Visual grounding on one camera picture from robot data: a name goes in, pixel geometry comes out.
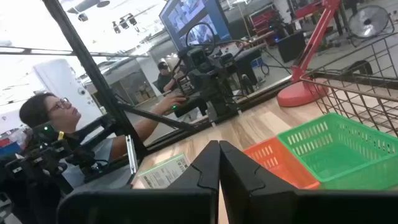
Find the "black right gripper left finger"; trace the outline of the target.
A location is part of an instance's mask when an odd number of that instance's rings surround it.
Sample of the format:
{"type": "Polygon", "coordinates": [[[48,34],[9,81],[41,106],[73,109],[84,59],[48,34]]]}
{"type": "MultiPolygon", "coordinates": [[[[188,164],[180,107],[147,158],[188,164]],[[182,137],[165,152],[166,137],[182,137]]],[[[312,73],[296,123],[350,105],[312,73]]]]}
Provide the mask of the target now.
{"type": "Polygon", "coordinates": [[[216,223],[220,145],[210,141],[165,189],[80,190],[57,208],[61,224],[216,223]]]}

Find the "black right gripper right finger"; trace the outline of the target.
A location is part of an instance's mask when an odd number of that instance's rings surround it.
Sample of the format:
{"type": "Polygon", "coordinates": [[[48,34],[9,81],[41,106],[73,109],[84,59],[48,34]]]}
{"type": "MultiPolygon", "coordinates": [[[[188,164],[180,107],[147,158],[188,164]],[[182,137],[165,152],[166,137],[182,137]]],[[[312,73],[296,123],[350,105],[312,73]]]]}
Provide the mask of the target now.
{"type": "Polygon", "coordinates": [[[230,223],[397,223],[395,190],[298,189],[220,141],[230,223]]]}

